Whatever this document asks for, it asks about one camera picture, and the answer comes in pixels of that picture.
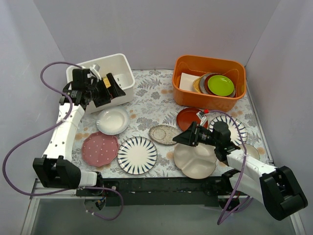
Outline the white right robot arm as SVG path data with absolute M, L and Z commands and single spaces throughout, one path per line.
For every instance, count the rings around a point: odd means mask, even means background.
M 218 121 L 210 131 L 195 121 L 173 141 L 197 146 L 213 146 L 217 159 L 232 168 L 223 174 L 222 191 L 237 190 L 261 202 L 276 220 L 282 220 L 308 206 L 308 200 L 292 170 L 286 166 L 265 164 L 246 154 L 231 141 L 228 125 Z

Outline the blue striped white plate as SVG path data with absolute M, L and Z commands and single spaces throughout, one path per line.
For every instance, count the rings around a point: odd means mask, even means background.
M 157 148 L 145 137 L 125 140 L 117 152 L 117 161 L 123 171 L 131 175 L 149 172 L 157 162 Z

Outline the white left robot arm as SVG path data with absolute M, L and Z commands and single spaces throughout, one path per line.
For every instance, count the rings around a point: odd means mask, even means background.
M 87 187 L 94 196 L 100 195 L 104 184 L 98 172 L 83 171 L 72 163 L 72 148 L 78 125 L 90 102 L 96 107 L 125 96 L 112 73 L 97 77 L 91 69 L 73 69 L 59 100 L 59 113 L 51 140 L 41 158 L 35 158 L 33 168 L 47 188 L 76 189 Z

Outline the yellow woven bamboo mat plate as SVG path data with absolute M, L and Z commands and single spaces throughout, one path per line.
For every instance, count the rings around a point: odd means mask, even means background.
M 103 77 L 102 80 L 103 80 L 106 88 L 108 89 L 111 86 L 109 79 L 107 77 Z

